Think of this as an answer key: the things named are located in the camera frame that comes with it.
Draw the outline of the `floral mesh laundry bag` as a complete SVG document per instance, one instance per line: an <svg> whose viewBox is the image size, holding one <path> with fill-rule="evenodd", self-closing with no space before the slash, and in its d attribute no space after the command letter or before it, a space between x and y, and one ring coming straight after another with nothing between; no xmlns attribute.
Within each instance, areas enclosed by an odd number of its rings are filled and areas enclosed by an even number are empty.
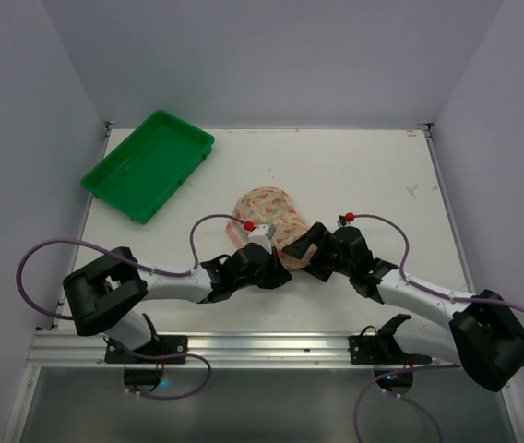
<svg viewBox="0 0 524 443"><path fill-rule="evenodd" d="M291 197L282 189L262 186L246 192L236 203L232 215L255 225L271 223L275 227L269 244L277 250L285 269L302 270L310 264L311 256L317 250L314 245L304 253L303 258L291 257L282 251L306 234L311 227L296 210Z"/></svg>

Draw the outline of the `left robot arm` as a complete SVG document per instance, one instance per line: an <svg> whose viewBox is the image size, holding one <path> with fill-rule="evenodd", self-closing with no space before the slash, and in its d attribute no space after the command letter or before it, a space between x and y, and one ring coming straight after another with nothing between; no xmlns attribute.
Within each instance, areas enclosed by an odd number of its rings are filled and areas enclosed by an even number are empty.
<svg viewBox="0 0 524 443"><path fill-rule="evenodd" d="M121 246L68 275L63 286L79 336L103 334L136 351L157 341L149 316L135 310L144 301L215 304L247 287L275 290L291 280L277 250L256 243L178 276L149 269Z"/></svg>

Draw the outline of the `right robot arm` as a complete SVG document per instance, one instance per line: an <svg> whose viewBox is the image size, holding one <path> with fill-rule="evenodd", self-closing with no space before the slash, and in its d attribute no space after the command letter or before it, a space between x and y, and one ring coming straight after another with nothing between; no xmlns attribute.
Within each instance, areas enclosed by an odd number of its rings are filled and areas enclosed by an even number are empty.
<svg viewBox="0 0 524 443"><path fill-rule="evenodd" d="M485 290L445 299L420 291L398 267L377 258L361 231L330 232L317 222L283 253L308 262L305 272L321 281L338 273L362 297L401 308L374 334L349 338L357 365L458 365L480 386L500 390L524 366L524 327L497 293Z"/></svg>

